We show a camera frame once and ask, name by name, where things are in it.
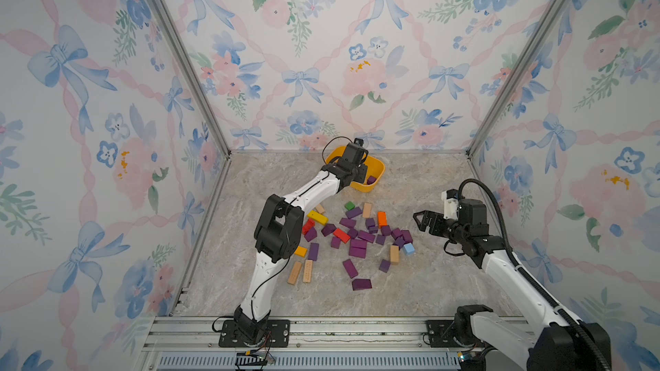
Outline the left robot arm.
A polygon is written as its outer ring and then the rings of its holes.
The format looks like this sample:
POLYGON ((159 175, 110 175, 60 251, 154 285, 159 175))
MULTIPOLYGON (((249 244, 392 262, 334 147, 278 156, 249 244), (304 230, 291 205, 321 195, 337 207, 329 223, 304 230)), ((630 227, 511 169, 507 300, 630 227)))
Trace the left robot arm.
POLYGON ((233 317, 246 345, 259 345, 266 337, 277 278, 300 245, 304 217, 353 182, 364 182, 368 156, 364 141, 356 138, 345 146, 341 156, 323 165, 310 182, 283 197, 273 194, 266 200, 254 231, 253 276, 233 317))

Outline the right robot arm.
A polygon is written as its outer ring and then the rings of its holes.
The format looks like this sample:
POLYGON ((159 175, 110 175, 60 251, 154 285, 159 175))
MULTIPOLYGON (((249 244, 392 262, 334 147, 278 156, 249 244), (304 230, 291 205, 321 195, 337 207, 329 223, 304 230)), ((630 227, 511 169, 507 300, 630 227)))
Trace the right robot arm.
POLYGON ((461 362, 483 362, 497 350, 525 370, 610 370, 610 337, 596 323, 583 321, 560 304, 516 259, 503 236, 491 235, 486 206, 476 199, 449 198, 442 213, 414 213, 418 229, 445 238, 467 256, 508 295, 530 330, 526 333, 488 306, 458 307, 444 331, 430 329, 429 341, 446 341, 481 353, 461 362))

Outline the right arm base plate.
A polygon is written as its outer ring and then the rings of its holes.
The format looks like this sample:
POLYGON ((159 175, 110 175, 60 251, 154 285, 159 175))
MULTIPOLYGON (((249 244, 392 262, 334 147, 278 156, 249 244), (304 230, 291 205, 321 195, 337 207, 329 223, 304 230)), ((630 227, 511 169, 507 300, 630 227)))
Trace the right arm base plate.
POLYGON ((455 321, 449 319, 428 319, 426 321, 426 343, 431 348, 462 348, 455 339, 455 321))

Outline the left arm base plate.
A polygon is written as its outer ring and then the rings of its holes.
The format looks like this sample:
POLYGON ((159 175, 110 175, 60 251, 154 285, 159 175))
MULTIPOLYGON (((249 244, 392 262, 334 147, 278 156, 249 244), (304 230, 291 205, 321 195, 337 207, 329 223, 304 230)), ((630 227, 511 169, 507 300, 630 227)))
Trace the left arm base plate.
POLYGON ((219 331, 220 348, 287 348, 290 340, 288 319, 267 319, 260 323, 242 322, 228 319, 219 331))

